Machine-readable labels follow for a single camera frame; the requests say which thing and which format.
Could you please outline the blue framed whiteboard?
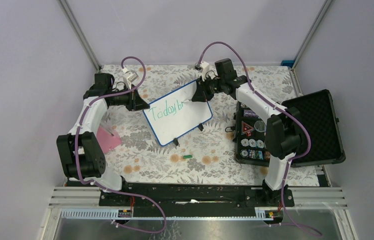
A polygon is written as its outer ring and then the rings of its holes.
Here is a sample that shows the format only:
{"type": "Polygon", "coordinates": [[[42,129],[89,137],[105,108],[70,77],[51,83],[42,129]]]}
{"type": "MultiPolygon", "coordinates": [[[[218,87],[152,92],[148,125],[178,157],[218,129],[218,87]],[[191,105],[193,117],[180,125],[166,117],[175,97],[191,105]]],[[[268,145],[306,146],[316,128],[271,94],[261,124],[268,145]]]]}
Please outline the blue framed whiteboard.
{"type": "Polygon", "coordinates": [[[213,117],[207,102],[187,102],[197,89],[193,80],[188,84],[152,101],[143,114],[157,143],[164,147],[213,117]]]}

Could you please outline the pink metronome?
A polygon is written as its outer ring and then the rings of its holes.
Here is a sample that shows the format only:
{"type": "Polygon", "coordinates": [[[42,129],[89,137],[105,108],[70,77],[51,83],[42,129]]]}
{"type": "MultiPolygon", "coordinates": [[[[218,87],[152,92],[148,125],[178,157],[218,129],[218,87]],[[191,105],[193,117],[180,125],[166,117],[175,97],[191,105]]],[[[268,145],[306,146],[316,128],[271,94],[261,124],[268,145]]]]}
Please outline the pink metronome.
{"type": "Polygon", "coordinates": [[[107,130],[102,126],[99,126],[96,133],[96,138],[104,154],[112,151],[117,146],[122,144],[122,139],[117,132],[113,131],[112,129],[107,130]]]}

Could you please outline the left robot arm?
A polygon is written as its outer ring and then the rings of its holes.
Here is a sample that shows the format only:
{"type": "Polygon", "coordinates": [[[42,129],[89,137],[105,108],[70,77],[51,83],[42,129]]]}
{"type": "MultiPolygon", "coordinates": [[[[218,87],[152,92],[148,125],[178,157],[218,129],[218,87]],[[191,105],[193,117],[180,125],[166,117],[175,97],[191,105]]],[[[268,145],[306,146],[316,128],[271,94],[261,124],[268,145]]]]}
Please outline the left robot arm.
{"type": "Polygon", "coordinates": [[[141,111],[150,106],[132,84],[139,76],[123,69],[122,89],[110,73],[96,73],[93,85],[83,95],[82,111],[71,130],[56,139],[64,175],[70,181],[96,185],[111,192],[119,206],[127,204],[130,192],[123,187],[125,179],[107,170],[105,154],[96,136],[103,116],[110,106],[124,106],[128,111],[141,111]]]}

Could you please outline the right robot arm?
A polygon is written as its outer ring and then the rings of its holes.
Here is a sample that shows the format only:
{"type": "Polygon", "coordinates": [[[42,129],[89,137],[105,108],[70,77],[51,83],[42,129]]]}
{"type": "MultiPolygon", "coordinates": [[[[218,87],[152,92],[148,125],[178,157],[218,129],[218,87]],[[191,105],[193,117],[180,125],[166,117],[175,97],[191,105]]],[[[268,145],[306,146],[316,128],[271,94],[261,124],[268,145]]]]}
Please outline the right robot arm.
{"type": "Polygon", "coordinates": [[[209,76],[208,62],[200,61],[195,69],[201,71],[201,76],[195,81],[192,102],[208,102],[215,94],[224,93],[245,104],[264,122],[264,140],[270,160],[268,174],[262,183],[267,189],[262,191],[261,198],[268,206],[276,205],[282,199],[280,190],[286,183],[288,161],[306,143],[303,126],[298,120],[299,111],[282,106],[259,91],[247,73],[237,74],[229,58],[215,62],[214,77],[209,76]]]}

